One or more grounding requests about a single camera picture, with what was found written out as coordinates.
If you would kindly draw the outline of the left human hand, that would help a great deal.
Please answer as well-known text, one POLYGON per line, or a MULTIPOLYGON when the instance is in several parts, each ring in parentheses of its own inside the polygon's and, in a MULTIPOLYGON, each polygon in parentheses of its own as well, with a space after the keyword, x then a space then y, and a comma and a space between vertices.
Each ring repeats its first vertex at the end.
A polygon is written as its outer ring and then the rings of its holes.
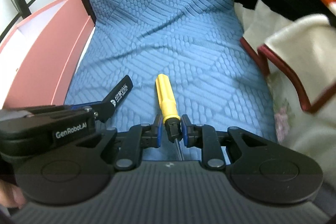
POLYGON ((22 208, 26 204, 26 199, 16 185, 9 182, 0 181, 0 204, 7 208, 22 208))

